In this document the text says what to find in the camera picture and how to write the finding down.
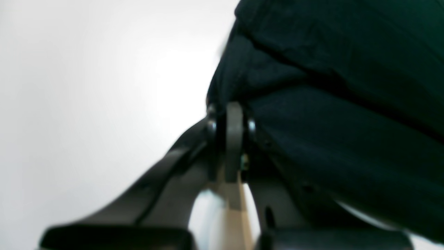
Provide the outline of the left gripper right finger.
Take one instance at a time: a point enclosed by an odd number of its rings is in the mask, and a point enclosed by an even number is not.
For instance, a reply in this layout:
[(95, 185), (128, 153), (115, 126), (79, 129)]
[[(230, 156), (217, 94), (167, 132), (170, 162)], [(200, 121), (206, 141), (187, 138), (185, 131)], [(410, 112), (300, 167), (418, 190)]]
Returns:
[(261, 229), (256, 250), (412, 250), (409, 238), (352, 215), (284, 158), (257, 127), (244, 118), (249, 160), (246, 182)]

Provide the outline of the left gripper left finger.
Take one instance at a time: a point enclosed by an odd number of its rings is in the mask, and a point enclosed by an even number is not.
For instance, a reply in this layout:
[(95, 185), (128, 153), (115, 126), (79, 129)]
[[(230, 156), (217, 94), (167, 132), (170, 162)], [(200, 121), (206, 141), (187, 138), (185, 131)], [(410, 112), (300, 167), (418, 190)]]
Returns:
[(113, 202), (46, 230), (42, 250), (195, 250), (188, 224), (195, 199), (216, 179), (217, 109), (189, 128), (168, 153)]

